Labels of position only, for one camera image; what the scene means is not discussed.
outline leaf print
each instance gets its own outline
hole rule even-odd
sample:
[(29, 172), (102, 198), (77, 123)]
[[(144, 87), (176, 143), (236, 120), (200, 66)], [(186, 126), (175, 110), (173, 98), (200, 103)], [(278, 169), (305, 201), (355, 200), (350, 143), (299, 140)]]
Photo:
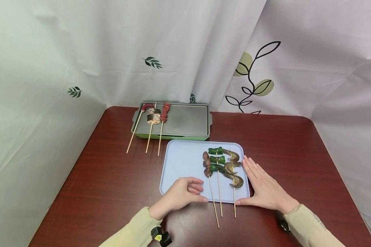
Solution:
[[(274, 41), (274, 42), (271, 42), (271, 43), (268, 43), (268, 44), (264, 45), (264, 46), (261, 47), (261, 49), (257, 52), (257, 54), (256, 54), (256, 59), (261, 58), (261, 57), (264, 57), (265, 55), (270, 54), (271, 52), (273, 52), (274, 50), (276, 50), (276, 49), (279, 47), (280, 43), (281, 43), (280, 41)], [(266, 48), (266, 47), (268, 47), (269, 49), (266, 49), (266, 50), (265, 50), (265, 53), (260, 55), (260, 52), (261, 52), (264, 48)]]
[(253, 62), (253, 58), (247, 52), (243, 52), (242, 57), (238, 63), (238, 66), (235, 69), (233, 76), (243, 76), (249, 74), (249, 69), (251, 67), (251, 63)]
[(243, 93), (248, 94), (248, 95), (253, 94), (253, 92), (245, 86), (242, 87), (242, 91), (243, 91)]
[(69, 95), (73, 95), (72, 98), (76, 97), (76, 98), (79, 98), (81, 96), (81, 90), (78, 86), (75, 86), (73, 88), (69, 88), (69, 91), (67, 91), (67, 93)]
[(243, 101), (239, 105), (240, 106), (247, 106), (248, 104), (252, 103), (253, 101)]
[(157, 69), (162, 68), (162, 65), (154, 57), (147, 57), (146, 59), (144, 59), (144, 58), (142, 58), (142, 59), (144, 60), (146, 65), (149, 65), (149, 66), (157, 68)]
[(191, 94), (190, 95), (190, 103), (191, 104), (196, 104), (196, 98), (195, 98), (195, 95), (194, 94)]
[(231, 97), (231, 96), (225, 96), (225, 99), (227, 100), (228, 103), (232, 104), (233, 106), (239, 106), (240, 103), (237, 99), (235, 99), (234, 97)]
[(272, 80), (269, 80), (269, 79), (262, 80), (256, 85), (254, 94), (256, 96), (266, 96), (272, 91), (273, 86), (274, 86), (274, 83)]
[[(233, 106), (237, 106), (238, 109), (242, 113), (244, 113), (242, 107), (247, 106), (247, 105), (249, 105), (253, 102), (253, 101), (248, 100), (251, 96), (253, 96), (254, 94), (256, 96), (266, 96), (267, 94), (269, 94), (272, 91), (272, 89), (274, 87), (274, 83), (273, 83), (272, 80), (269, 80), (269, 79), (262, 80), (257, 85), (255, 85), (253, 83), (253, 81), (251, 80), (251, 77), (250, 77), (251, 68), (253, 67), (255, 61), (258, 58), (264, 57), (264, 56), (274, 52), (274, 50), (276, 50), (279, 47), (280, 44), (281, 44), (280, 41), (273, 41), (273, 42), (270, 42), (270, 43), (264, 45), (263, 47), (261, 47), (258, 50), (257, 54), (255, 55), (254, 60), (253, 60), (253, 58), (251, 57), (250, 54), (248, 54), (247, 52), (243, 52), (243, 55), (240, 58), (240, 61), (238, 62), (237, 68), (236, 68), (233, 76), (247, 75), (247, 79), (251, 84), (251, 89), (249, 89), (248, 87), (245, 87), (245, 86), (241, 87), (243, 93), (246, 94), (246, 96), (242, 100), (238, 100), (238, 99), (236, 99), (232, 96), (225, 96), (225, 99), (227, 100), (227, 102), (229, 104), (233, 105)], [(260, 113), (261, 113), (261, 111), (252, 112), (252, 114), (260, 114)]]

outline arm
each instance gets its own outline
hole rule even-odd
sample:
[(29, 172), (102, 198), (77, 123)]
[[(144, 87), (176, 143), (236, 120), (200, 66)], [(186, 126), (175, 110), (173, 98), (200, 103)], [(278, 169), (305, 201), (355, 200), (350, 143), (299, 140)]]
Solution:
[(170, 211), (184, 208), (191, 202), (208, 202), (200, 193), (203, 181), (194, 177), (177, 179), (165, 195), (150, 208), (140, 210), (120, 231), (99, 247), (147, 247), (152, 241), (151, 230), (159, 226)]
[(243, 157), (243, 169), (254, 188), (254, 196), (236, 201), (236, 205), (253, 205), (279, 210), (290, 231), (304, 247), (344, 247), (329, 232), (318, 216), (292, 198), (269, 174), (251, 158)]
[(284, 215), (295, 238), (305, 247), (345, 247), (329, 232), (318, 216), (304, 205)]
[(153, 218), (149, 208), (142, 208), (131, 221), (99, 247), (136, 246), (146, 247), (151, 241), (151, 230), (162, 220)]

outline green pepper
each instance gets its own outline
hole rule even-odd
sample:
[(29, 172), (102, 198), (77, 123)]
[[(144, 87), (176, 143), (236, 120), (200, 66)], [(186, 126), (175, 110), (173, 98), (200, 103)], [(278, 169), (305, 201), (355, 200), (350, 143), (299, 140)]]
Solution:
[(211, 163), (211, 171), (225, 173), (225, 168), (220, 164)]
[(223, 148), (209, 148), (209, 154), (223, 154)]
[(224, 156), (210, 156), (212, 163), (219, 163), (219, 164), (225, 164), (225, 157)]

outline hand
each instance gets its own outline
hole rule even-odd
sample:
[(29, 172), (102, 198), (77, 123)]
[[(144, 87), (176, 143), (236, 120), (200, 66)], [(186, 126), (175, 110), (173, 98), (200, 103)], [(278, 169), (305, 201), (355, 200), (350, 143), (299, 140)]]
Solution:
[(256, 164), (251, 158), (243, 157), (243, 169), (254, 189), (254, 196), (236, 201), (236, 205), (252, 205), (271, 210), (279, 210), (282, 214), (290, 213), (300, 203)]
[(163, 197), (149, 208), (152, 218), (162, 220), (170, 211), (184, 208), (191, 202), (208, 202), (202, 197), (203, 181), (194, 177), (180, 177)]

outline finger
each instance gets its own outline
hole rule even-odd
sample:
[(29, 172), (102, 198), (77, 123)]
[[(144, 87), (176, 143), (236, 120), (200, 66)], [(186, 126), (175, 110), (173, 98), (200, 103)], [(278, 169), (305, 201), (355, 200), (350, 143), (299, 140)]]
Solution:
[(235, 204), (237, 206), (245, 206), (245, 205), (259, 206), (259, 199), (258, 197), (242, 198), (242, 199), (236, 200)]
[(263, 173), (258, 168), (257, 164), (250, 157), (248, 158), (248, 160), (251, 163), (251, 166), (253, 167), (253, 169), (251, 171), (256, 175), (256, 177), (261, 177), (263, 175)]
[(187, 190), (188, 190), (188, 192), (194, 193), (196, 195), (199, 195), (201, 193), (200, 191), (198, 191), (194, 188), (191, 188), (191, 187), (188, 187)]
[(246, 164), (249, 167), (250, 171), (253, 173), (254, 177), (259, 177), (260, 174), (256, 171), (257, 167), (254, 161), (247, 156), (244, 157), (244, 160), (246, 161)]
[(256, 176), (251, 171), (249, 164), (246, 161), (247, 158), (243, 158), (242, 160), (242, 167), (245, 170), (247, 177), (250, 179), (251, 184), (257, 179)]
[(194, 188), (196, 190), (198, 190), (199, 192), (202, 192), (203, 191), (203, 187), (201, 185), (197, 185), (197, 184), (189, 184), (188, 187), (190, 188)]
[(209, 200), (201, 195), (190, 195), (190, 202), (209, 202)]
[(187, 181), (188, 184), (203, 184), (203, 181), (196, 178), (196, 177), (182, 177), (184, 180)]

